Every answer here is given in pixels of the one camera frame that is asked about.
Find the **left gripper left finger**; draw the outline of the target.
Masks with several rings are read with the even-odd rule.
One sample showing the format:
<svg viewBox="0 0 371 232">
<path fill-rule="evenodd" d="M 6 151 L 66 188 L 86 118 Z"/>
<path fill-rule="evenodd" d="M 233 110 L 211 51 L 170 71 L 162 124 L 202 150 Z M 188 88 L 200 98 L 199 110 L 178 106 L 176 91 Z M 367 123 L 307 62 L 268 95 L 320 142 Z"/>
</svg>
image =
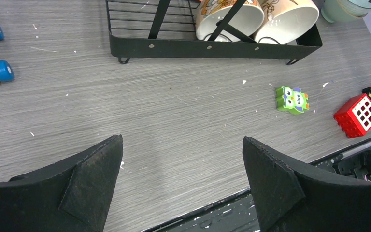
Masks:
<svg viewBox="0 0 371 232">
<path fill-rule="evenodd" d="M 123 157 L 123 138 L 0 182 L 0 232 L 101 232 Z"/>
</svg>

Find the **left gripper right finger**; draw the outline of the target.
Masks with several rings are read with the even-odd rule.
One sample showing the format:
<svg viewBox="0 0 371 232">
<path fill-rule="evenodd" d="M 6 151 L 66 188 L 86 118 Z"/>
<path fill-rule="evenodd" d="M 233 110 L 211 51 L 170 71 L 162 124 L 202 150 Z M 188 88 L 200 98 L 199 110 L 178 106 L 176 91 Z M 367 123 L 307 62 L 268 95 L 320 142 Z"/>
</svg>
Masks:
<svg viewBox="0 0 371 232">
<path fill-rule="evenodd" d="M 371 181 L 336 174 L 251 137 L 243 160 L 263 232 L 371 232 Z M 371 152 L 362 163 L 371 175 Z"/>
</svg>

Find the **mint green bowl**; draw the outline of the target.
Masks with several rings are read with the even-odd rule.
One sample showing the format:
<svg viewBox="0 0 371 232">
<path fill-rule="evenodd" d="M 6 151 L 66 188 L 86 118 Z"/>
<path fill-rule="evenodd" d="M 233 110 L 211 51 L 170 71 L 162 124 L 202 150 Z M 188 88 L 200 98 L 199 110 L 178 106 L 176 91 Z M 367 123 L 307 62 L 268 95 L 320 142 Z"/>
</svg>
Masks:
<svg viewBox="0 0 371 232">
<path fill-rule="evenodd" d="M 326 0 L 321 15 L 330 23 L 352 22 L 362 19 L 370 11 L 371 0 Z"/>
</svg>

